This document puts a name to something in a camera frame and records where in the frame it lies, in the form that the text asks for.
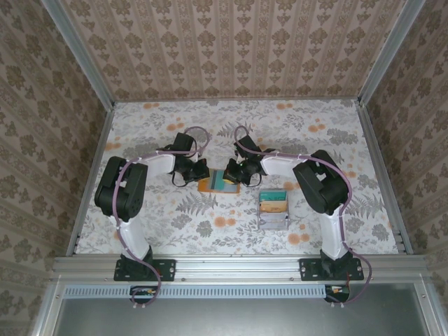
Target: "patterned wallpaper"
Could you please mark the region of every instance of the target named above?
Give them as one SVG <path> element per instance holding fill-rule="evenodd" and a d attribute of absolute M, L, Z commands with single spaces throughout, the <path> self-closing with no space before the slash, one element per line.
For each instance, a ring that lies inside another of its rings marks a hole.
<path fill-rule="evenodd" d="M 416 253 L 448 307 L 448 1 L 427 1 L 368 104 Z"/>
<path fill-rule="evenodd" d="M 0 1 L 0 335 L 65 254 L 105 112 L 40 1 Z"/>
<path fill-rule="evenodd" d="M 63 0 L 116 100 L 355 96 L 405 0 Z"/>

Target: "pink cable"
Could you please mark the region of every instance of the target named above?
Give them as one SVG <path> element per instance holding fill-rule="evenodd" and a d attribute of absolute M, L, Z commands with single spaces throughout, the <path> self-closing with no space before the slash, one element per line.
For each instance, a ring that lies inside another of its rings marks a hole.
<path fill-rule="evenodd" d="M 193 129 L 199 129 L 205 132 L 207 140 L 206 143 L 202 146 L 199 147 L 196 150 L 189 150 L 189 151 L 182 151 L 182 150 L 161 150 L 161 154 L 182 154 L 182 155 L 187 155 L 187 154 L 194 154 L 194 153 L 202 153 L 204 151 L 204 149 L 207 147 L 207 145 L 210 142 L 210 133 L 207 132 L 206 129 L 204 129 L 203 127 L 200 126 L 193 126 L 193 127 L 189 127 L 187 128 L 184 133 L 187 133 L 190 130 Z M 133 254 L 133 252 L 130 251 L 129 246 L 126 245 L 125 240 L 123 239 L 123 236 L 121 235 L 120 232 L 120 226 L 121 226 L 121 220 L 118 217 L 118 212 L 117 212 L 117 196 L 118 196 L 118 191 L 120 189 L 120 183 L 123 180 L 123 176 L 125 175 L 125 172 L 127 170 L 127 168 L 129 168 L 130 165 L 132 165 L 135 162 L 141 161 L 141 160 L 145 160 L 148 158 L 152 158 L 154 156 L 159 155 L 159 151 L 155 151 L 154 153 L 151 154 L 147 154 L 143 157 L 135 157 L 131 160 L 129 160 L 128 162 L 126 162 L 126 164 L 123 166 L 123 168 L 121 169 L 117 181 L 115 182 L 115 188 L 113 189 L 113 196 L 112 196 L 112 213 L 113 213 L 113 217 L 115 218 L 116 221 L 116 229 L 117 229 L 117 234 L 118 234 L 118 239 L 120 240 L 121 244 L 123 245 L 123 248 L 125 249 L 125 251 L 130 255 L 130 257 L 132 259 L 134 259 L 135 261 L 137 261 L 138 263 L 141 263 L 144 266 L 147 266 L 147 268 L 149 268 L 151 270 L 152 273 L 154 273 L 155 277 L 157 278 L 157 290 L 154 293 L 154 296 L 146 303 L 146 305 L 150 305 L 151 303 L 154 302 L 154 300 L 156 299 L 156 297 L 159 295 L 160 292 L 160 288 L 162 286 L 162 280 L 160 278 L 159 273 L 155 270 L 155 268 L 148 264 L 147 262 L 143 261 L 142 259 L 140 259 L 139 257 L 137 257 L 136 255 Z M 136 303 L 134 300 L 135 297 L 135 293 L 133 293 L 132 295 L 132 303 Z"/>
<path fill-rule="evenodd" d="M 362 256 L 359 253 L 356 253 L 355 251 L 353 251 L 352 248 L 350 248 L 347 243 L 345 242 L 345 232 L 344 232 L 344 221 L 342 220 L 342 214 L 344 213 L 344 210 L 348 207 L 350 201 L 351 201 L 351 197 L 353 195 L 353 189 L 351 188 L 351 184 L 350 181 L 348 180 L 348 178 L 345 176 L 345 174 L 339 169 L 337 168 L 335 165 L 330 164 L 329 162 L 326 162 L 324 160 L 318 159 L 316 157 L 312 157 L 309 155 L 294 155 L 294 154 L 286 154 L 286 153 L 274 153 L 274 152 L 269 152 L 269 153 L 265 153 L 265 152 L 258 152 L 255 150 L 251 150 L 248 149 L 246 147 L 244 147 L 243 145 L 241 145 L 241 143 L 238 141 L 237 138 L 237 132 L 238 130 L 244 130 L 246 131 L 246 134 L 249 135 L 249 130 L 243 126 L 240 125 L 237 128 L 235 128 L 234 131 L 234 140 L 236 142 L 236 144 L 241 147 L 243 150 L 245 150 L 246 152 L 252 153 L 252 154 L 256 154 L 256 155 L 264 155 L 264 156 L 279 156 L 279 157 L 283 157 L 283 158 L 298 158 L 298 159 L 302 159 L 302 160 L 311 160 L 311 161 L 315 161 L 318 162 L 319 164 L 325 165 L 329 168 L 331 168 L 332 170 L 334 170 L 335 172 L 337 172 L 341 178 L 344 180 L 345 184 L 347 185 L 347 188 L 349 190 L 349 194 L 347 196 L 347 201 L 342 205 L 342 207 L 339 209 L 339 228 L 341 231 L 341 240 L 342 240 L 342 245 L 348 250 L 350 251 L 354 256 L 360 258 L 362 261 L 364 261 L 364 263 L 367 264 L 368 268 L 369 268 L 369 275 L 367 276 L 367 279 L 365 280 L 364 286 L 361 289 L 361 291 L 352 299 L 346 301 L 346 302 L 339 302 L 337 299 L 328 296 L 329 298 L 331 298 L 332 300 L 339 302 L 342 304 L 348 304 L 348 303 L 352 303 L 355 302 L 359 299 L 359 297 L 364 293 L 364 291 L 367 289 L 367 287 L 369 286 L 370 280 L 372 279 L 372 265 L 370 264 L 369 260 L 367 260 L 367 258 L 365 258 L 364 256 Z"/>

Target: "floral mat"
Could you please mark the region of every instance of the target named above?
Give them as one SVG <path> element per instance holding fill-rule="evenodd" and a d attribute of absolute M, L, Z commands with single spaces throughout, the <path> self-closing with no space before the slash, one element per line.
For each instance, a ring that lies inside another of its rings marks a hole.
<path fill-rule="evenodd" d="M 210 168 L 224 169 L 234 157 L 233 129 L 245 125 L 264 148 L 285 153 L 328 151 L 353 186 L 344 216 L 346 239 L 357 252 L 397 253 L 356 106 L 351 100 L 183 101 L 119 103 L 108 136 L 95 190 L 112 156 L 127 159 L 172 144 L 177 132 L 200 125 L 212 135 L 204 152 Z M 191 133 L 200 144 L 205 135 Z M 259 230 L 257 196 L 263 188 L 289 190 L 288 230 Z M 319 215 L 307 205 L 298 183 L 265 176 L 238 195 L 197 191 L 197 184 L 176 188 L 171 176 L 147 181 L 140 211 L 148 243 L 156 254 L 305 254 L 321 247 Z M 93 197 L 77 253 L 119 253 L 114 226 L 94 205 Z"/>

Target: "aluminum frame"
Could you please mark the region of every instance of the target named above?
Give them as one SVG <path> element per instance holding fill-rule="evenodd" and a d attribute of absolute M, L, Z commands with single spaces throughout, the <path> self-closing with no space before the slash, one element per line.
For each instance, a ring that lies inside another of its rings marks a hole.
<path fill-rule="evenodd" d="M 398 16 L 398 19 L 395 21 L 395 24 L 388 35 L 388 38 L 386 39 L 385 44 L 383 45 L 383 48 L 381 49 L 380 54 L 378 55 L 378 58 L 373 64 L 373 67 L 365 80 L 361 91 L 359 92 L 360 101 L 364 104 L 367 104 L 370 98 L 372 98 L 379 82 L 381 82 L 381 79 L 386 73 L 389 64 L 398 52 L 401 43 L 411 29 L 412 24 L 424 4 L 425 0 L 406 1 L 400 15 Z"/>
<path fill-rule="evenodd" d="M 155 258 L 177 260 L 176 280 L 169 286 L 206 285 L 285 285 L 341 284 L 344 281 L 301 281 L 299 259 L 317 255 L 157 255 Z M 66 286 L 89 284 L 120 286 L 128 283 L 113 281 L 119 255 L 74 255 L 56 258 L 50 285 L 43 299 L 32 336 L 52 335 L 63 301 Z M 419 304 L 431 336 L 446 335 L 446 321 L 440 303 L 430 283 L 430 273 L 423 255 L 369 255 L 372 264 L 372 284 L 415 285 Z M 151 282 L 133 282 L 151 285 Z"/>
<path fill-rule="evenodd" d="M 60 0 L 42 0 L 42 3 L 55 22 L 65 42 L 70 47 L 73 56 L 79 63 L 93 90 L 97 93 L 99 100 L 106 111 L 109 112 L 113 108 L 113 93 L 109 90 L 106 82 L 104 82 L 100 68 L 95 64 L 89 51 L 81 41 L 69 15 L 64 10 L 62 2 Z"/>
<path fill-rule="evenodd" d="M 76 243 L 78 242 L 79 235 L 83 229 L 83 224 L 85 216 L 89 208 L 90 198 L 93 193 L 93 188 L 95 187 L 95 181 L 97 180 L 99 165 L 101 164 L 101 159 L 103 157 L 104 148 L 106 147 L 107 137 L 112 128 L 113 116 L 115 114 L 114 110 L 111 110 L 106 114 L 106 119 L 104 120 L 104 125 L 101 130 L 101 135 L 99 136 L 97 149 L 93 157 L 92 166 L 90 168 L 89 177 L 87 178 L 87 183 L 85 184 L 85 189 L 83 193 L 83 198 L 81 198 L 81 203 L 76 214 L 75 224 L 73 230 L 71 231 L 70 242 L 67 246 L 66 256 L 72 256 L 75 251 Z"/>
<path fill-rule="evenodd" d="M 368 114 L 365 104 L 358 104 L 356 106 L 358 111 L 358 117 L 363 128 L 365 142 L 369 149 L 370 157 L 372 158 L 372 164 L 377 174 L 379 189 L 381 190 L 381 196 L 384 199 L 384 207 L 386 208 L 387 216 L 390 219 L 392 226 L 399 232 L 402 239 L 402 245 L 404 251 L 408 254 L 413 254 L 411 241 L 407 235 L 405 223 L 398 208 L 397 199 L 393 192 L 391 180 L 387 174 L 386 165 L 384 164 L 383 156 L 379 149 L 378 140 L 373 130 L 372 122 Z M 400 242 L 397 241 L 398 250 L 400 250 Z"/>

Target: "small box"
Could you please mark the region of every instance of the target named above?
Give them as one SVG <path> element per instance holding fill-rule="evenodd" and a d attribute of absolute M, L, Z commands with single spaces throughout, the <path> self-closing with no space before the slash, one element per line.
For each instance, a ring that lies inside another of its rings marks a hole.
<path fill-rule="evenodd" d="M 289 227 L 288 193 L 282 189 L 261 190 L 258 196 L 258 228 L 287 230 Z"/>

